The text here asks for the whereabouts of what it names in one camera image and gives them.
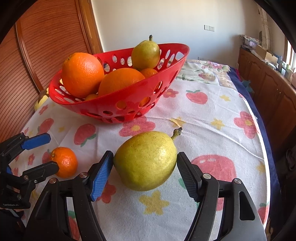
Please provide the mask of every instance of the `white wall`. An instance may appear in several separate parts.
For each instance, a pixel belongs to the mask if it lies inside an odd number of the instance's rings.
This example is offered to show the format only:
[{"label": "white wall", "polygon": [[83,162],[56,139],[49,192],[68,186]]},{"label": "white wall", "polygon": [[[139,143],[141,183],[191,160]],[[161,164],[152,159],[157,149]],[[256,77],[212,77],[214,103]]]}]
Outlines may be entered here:
[{"label": "white wall", "polygon": [[[105,51],[136,46],[152,34],[157,43],[180,42],[198,57],[234,66],[239,34],[259,38],[253,0],[92,0]],[[215,27],[215,32],[204,30]]]},{"label": "white wall", "polygon": [[270,16],[268,16],[268,25],[271,36],[272,52],[283,57],[285,50],[285,35]]}]

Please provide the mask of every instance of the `blue blanket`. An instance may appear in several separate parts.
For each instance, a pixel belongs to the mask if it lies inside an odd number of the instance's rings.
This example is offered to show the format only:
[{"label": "blue blanket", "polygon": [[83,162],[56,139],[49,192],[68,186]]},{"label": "blue blanket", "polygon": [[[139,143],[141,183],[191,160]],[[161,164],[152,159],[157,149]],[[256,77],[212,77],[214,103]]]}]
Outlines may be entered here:
[{"label": "blue blanket", "polygon": [[269,164],[269,172],[270,172],[270,186],[271,186],[271,195],[270,195],[270,204],[269,204],[269,218],[270,218],[270,226],[274,229],[273,235],[277,234],[279,230],[283,226],[283,212],[282,212],[282,202],[281,202],[281,194],[280,194],[280,186],[279,180],[276,174],[276,168],[274,165],[274,160],[271,153],[270,144],[268,141],[268,137],[266,134],[265,126],[263,124],[262,118],[250,96],[246,88],[240,82],[236,70],[230,67],[230,72],[228,75],[231,81],[234,83],[237,91],[245,97],[248,101],[254,115],[258,118],[258,125],[261,131],[263,141],[265,144],[265,149],[267,152],[268,164]]}]

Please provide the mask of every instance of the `orange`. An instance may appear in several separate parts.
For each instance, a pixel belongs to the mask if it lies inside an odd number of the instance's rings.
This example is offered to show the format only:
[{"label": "orange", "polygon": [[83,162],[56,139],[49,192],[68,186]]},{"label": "orange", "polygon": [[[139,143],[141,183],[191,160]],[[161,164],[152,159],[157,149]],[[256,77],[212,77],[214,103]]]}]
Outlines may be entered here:
[{"label": "orange", "polygon": [[100,61],[89,53],[71,54],[63,63],[64,87],[77,98],[95,94],[103,78],[104,69]]},{"label": "orange", "polygon": [[145,79],[145,76],[135,69],[121,68],[114,70],[103,78],[99,86],[98,96],[121,90],[143,79]]},{"label": "orange", "polygon": [[95,98],[98,98],[98,95],[97,94],[90,94],[88,95],[84,101],[88,101],[88,100],[92,100],[92,99],[95,99]]},{"label": "orange", "polygon": [[69,178],[77,171],[77,158],[70,148],[55,148],[50,155],[50,160],[55,161],[59,166],[59,171],[56,174],[58,177]]},{"label": "orange", "polygon": [[155,70],[155,69],[151,69],[151,68],[143,69],[143,70],[141,70],[140,72],[145,76],[145,78],[149,78],[149,77],[151,77],[152,75],[158,73],[157,70]]}]

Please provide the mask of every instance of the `red plastic bowl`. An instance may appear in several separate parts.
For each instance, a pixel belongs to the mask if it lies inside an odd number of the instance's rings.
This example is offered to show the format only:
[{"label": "red plastic bowl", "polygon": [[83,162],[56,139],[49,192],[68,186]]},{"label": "red plastic bowl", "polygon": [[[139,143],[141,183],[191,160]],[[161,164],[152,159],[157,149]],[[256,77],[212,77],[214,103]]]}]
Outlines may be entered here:
[{"label": "red plastic bowl", "polygon": [[[159,44],[160,64],[155,67],[157,74],[139,81],[117,92],[99,98],[83,101],[70,95],[60,83],[62,71],[55,74],[49,85],[49,96],[57,104],[81,115],[91,116],[106,123],[132,121],[146,114],[155,106],[161,95],[180,72],[189,47],[184,44]],[[105,74],[119,68],[132,68],[129,59],[133,48],[94,54],[103,64]]]}]

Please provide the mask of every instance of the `pear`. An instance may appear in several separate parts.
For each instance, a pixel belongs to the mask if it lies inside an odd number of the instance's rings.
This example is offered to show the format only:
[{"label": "pear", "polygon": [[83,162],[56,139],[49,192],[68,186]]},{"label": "pear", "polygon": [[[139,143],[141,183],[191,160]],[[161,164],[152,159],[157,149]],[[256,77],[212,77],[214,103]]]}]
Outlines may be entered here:
[{"label": "pear", "polygon": [[163,184],[172,174],[177,161],[174,138],[182,128],[166,133],[149,131],[124,142],[114,156],[114,166],[123,184],[135,191],[148,191]]},{"label": "pear", "polygon": [[157,43],[152,41],[152,35],[149,40],[139,43],[131,53],[133,68],[141,71],[147,68],[155,68],[159,63],[160,49]]}]

